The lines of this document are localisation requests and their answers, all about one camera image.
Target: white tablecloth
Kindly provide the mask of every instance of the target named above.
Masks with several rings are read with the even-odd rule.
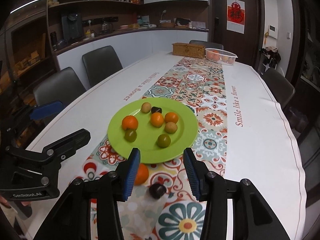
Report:
[[[112,116],[135,101],[182,57],[159,53],[146,58],[88,90],[64,109],[30,144],[42,148],[81,128],[91,140],[59,171],[60,195],[106,134]],[[249,178],[278,216],[290,239],[301,239],[305,221],[306,191],[297,142],[270,90],[249,66],[223,66],[228,110],[228,146],[225,179]],[[150,81],[132,93],[146,79]],[[21,223],[33,239],[57,199],[32,202],[32,216]],[[232,201],[228,200],[228,234],[232,239]]]

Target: patterned table runner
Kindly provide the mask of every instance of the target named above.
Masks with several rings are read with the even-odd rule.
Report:
[[[182,102],[197,116],[199,131],[192,149],[209,170],[224,175],[227,155],[227,102],[223,70],[206,59],[185,57],[161,77],[142,98],[166,97]],[[99,179],[116,169],[124,158],[111,147],[108,136],[95,148],[75,177]],[[166,163],[148,165],[149,178],[133,188],[125,203],[118,203],[126,240],[197,240],[206,203],[191,193],[182,156]],[[162,183],[167,193],[159,200],[148,187]],[[91,234],[97,238],[96,200],[92,200]]]

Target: chair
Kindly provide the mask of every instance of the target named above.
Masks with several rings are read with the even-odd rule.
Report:
[[[112,46],[90,51],[82,56],[82,61],[91,87],[123,69]]]
[[[274,68],[268,68],[261,78],[281,105],[281,109],[284,109],[295,93],[293,85]]]
[[[223,49],[223,45],[219,43],[214,42],[208,42],[208,41],[195,41],[192,40],[189,42],[189,44],[198,44],[198,45],[204,45],[206,49]]]
[[[71,67],[53,74],[33,90],[38,106],[60,101],[66,107],[84,92],[84,86]],[[48,124],[54,117],[55,115],[46,117],[44,122]]]

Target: white plastic basket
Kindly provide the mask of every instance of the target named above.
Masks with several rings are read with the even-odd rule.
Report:
[[[205,49],[205,57],[215,63],[233,65],[237,55],[222,49]]]

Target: flower pattern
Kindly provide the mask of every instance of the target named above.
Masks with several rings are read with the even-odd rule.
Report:
[[[219,126],[223,123],[223,120],[220,116],[214,113],[206,114],[203,117],[207,123],[214,126]]]
[[[124,158],[116,153],[115,150],[111,147],[108,139],[100,143],[100,147],[96,154],[104,164],[115,165],[119,162],[124,161]]]
[[[192,81],[204,81],[205,78],[198,74],[191,74],[186,76],[187,79],[190,79]]]
[[[165,207],[156,224],[162,240],[193,240],[200,238],[205,204],[179,201]]]
[[[198,135],[192,145],[198,160],[221,176],[227,157],[227,101],[223,69],[207,59],[185,57],[163,75],[143,98],[167,97],[182,102],[197,117]],[[106,135],[83,165],[77,177],[99,179],[125,160],[111,147]],[[166,163],[147,165],[148,180],[135,186],[129,201],[118,204],[125,239],[199,240],[205,203],[195,201],[188,177],[177,157]],[[148,187],[160,183],[167,188],[159,200]],[[91,234],[97,239],[96,200],[91,201]]]

